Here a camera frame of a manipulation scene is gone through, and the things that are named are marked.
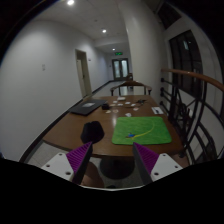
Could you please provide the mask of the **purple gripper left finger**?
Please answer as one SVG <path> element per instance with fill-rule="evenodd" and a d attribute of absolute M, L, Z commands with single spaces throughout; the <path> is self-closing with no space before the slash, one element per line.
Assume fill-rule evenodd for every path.
<path fill-rule="evenodd" d="M 43 165 L 42 169 L 75 184 L 80 184 L 92 151 L 92 143 L 89 142 L 67 154 L 58 153 Z"/>

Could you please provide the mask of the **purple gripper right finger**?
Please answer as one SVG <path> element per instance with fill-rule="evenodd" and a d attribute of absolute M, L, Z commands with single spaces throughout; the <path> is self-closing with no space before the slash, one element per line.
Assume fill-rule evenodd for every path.
<path fill-rule="evenodd" d="M 133 143 L 133 154 L 144 185 L 182 169 L 168 154 L 157 154 L 138 143 Z"/>

